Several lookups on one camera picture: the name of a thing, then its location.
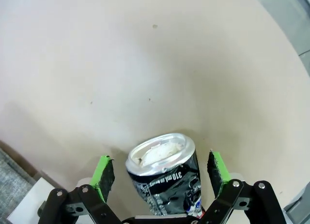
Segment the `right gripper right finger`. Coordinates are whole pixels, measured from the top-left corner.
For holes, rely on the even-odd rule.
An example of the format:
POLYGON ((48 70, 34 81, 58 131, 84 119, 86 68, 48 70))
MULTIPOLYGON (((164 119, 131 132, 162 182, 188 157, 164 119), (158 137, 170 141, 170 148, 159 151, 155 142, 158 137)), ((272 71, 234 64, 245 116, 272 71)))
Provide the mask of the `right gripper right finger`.
POLYGON ((251 224, 284 224, 285 218, 268 181, 249 185, 231 178, 219 152, 210 151, 207 172, 215 200, 200 219, 201 224, 225 224, 234 210, 242 210, 251 224))

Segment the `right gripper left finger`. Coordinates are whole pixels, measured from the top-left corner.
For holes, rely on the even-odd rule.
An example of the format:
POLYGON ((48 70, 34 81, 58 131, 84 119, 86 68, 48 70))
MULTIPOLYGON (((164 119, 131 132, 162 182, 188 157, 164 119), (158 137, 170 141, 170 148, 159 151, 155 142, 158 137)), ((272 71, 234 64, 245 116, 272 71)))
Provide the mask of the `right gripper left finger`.
POLYGON ((122 221, 107 205, 115 180, 110 156, 102 156, 91 181, 72 191, 55 188, 46 200, 48 224, 75 224, 80 216, 88 216, 94 224, 120 224, 122 221))

